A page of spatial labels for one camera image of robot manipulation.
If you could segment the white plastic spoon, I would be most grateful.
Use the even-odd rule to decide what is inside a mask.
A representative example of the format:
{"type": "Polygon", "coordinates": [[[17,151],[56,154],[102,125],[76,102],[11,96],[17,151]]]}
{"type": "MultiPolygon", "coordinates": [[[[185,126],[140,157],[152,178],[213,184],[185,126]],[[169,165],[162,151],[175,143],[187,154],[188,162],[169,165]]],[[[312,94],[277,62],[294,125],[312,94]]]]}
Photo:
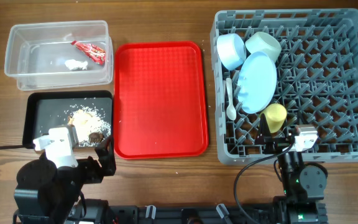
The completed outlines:
{"type": "Polygon", "coordinates": [[[227,91],[227,97],[228,97],[228,106],[226,108],[226,114],[227,117],[234,121],[237,116],[236,109],[233,104],[233,92],[232,92],[232,79],[226,78],[226,91],[227,91]]]}

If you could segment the yellow plastic cup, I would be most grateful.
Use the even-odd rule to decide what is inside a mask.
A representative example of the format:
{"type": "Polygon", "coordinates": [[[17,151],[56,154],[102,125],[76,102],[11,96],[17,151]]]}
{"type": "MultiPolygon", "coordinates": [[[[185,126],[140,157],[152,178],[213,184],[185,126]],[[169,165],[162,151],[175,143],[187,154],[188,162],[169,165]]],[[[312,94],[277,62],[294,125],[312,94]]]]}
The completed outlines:
{"type": "Polygon", "coordinates": [[[284,124],[284,121],[287,117],[287,110],[283,105],[279,103],[273,103],[268,105],[268,107],[266,107],[261,112],[261,114],[265,115],[270,132],[276,133],[284,124]]]}

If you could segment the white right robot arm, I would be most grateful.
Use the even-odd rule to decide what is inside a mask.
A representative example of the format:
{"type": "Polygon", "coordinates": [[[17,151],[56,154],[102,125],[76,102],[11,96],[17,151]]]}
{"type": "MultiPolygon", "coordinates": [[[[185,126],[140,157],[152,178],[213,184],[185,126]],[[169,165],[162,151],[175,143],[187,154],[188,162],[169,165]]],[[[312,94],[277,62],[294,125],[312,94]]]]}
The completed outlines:
{"type": "Polygon", "coordinates": [[[269,209],[268,223],[327,223],[324,198],[328,172],[320,164],[303,161],[302,152],[314,144],[307,137],[259,136],[267,153],[278,156],[284,196],[276,196],[269,209]]]}

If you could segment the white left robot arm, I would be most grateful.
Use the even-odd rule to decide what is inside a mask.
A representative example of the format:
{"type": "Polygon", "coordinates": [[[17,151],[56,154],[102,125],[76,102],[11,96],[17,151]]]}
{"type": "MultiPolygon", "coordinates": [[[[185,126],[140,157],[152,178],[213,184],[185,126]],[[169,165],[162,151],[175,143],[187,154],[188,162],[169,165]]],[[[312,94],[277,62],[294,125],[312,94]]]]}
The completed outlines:
{"type": "Polygon", "coordinates": [[[116,172],[113,140],[99,140],[97,159],[76,159],[78,144],[73,125],[58,126],[34,139],[41,156],[17,173],[13,220],[22,223],[247,223],[234,207],[156,208],[149,205],[112,207],[108,201],[85,198],[85,184],[99,184],[116,172]]]}

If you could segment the light blue bowl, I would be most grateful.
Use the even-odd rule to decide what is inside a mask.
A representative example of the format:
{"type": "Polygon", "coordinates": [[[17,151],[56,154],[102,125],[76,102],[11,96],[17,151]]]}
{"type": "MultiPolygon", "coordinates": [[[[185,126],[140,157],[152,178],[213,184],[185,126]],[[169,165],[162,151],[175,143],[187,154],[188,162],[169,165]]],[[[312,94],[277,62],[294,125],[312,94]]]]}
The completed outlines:
{"type": "Polygon", "coordinates": [[[246,60],[245,44],[238,34],[220,35],[217,51],[221,63],[228,70],[235,70],[246,60]]]}

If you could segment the light blue plate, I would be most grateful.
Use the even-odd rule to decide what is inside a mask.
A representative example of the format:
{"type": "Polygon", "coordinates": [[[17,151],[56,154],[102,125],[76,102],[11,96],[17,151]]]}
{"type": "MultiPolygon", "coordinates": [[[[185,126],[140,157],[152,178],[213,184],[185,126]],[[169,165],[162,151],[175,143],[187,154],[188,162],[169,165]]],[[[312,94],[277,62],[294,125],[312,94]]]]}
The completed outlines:
{"type": "Polygon", "coordinates": [[[262,111],[271,102],[277,87],[277,69],[264,52],[254,52],[245,60],[237,81],[237,99],[248,114],[262,111]]]}

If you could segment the mint green bowl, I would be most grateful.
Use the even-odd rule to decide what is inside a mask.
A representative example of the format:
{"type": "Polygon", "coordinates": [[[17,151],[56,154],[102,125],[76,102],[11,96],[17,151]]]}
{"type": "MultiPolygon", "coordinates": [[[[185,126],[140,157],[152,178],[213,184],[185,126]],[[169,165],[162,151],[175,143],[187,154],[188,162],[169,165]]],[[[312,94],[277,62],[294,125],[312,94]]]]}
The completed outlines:
{"type": "Polygon", "coordinates": [[[245,41],[245,47],[250,53],[263,52],[276,62],[282,51],[282,47],[277,39],[265,32],[256,32],[245,41]]]}

